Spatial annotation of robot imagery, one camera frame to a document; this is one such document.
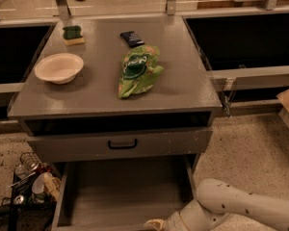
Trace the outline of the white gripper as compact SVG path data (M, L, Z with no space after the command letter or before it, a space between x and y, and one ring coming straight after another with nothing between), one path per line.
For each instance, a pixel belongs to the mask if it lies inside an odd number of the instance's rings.
M165 220L150 219L144 224L144 227L154 231L189 231L178 212L174 212Z

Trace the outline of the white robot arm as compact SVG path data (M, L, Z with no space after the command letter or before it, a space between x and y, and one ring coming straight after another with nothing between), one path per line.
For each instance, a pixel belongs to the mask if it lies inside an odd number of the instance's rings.
M230 215L244 216L276 231L289 231L289 200L244 192L223 181L208 178L197 186L197 197L166 219L144 224L153 231L210 231Z

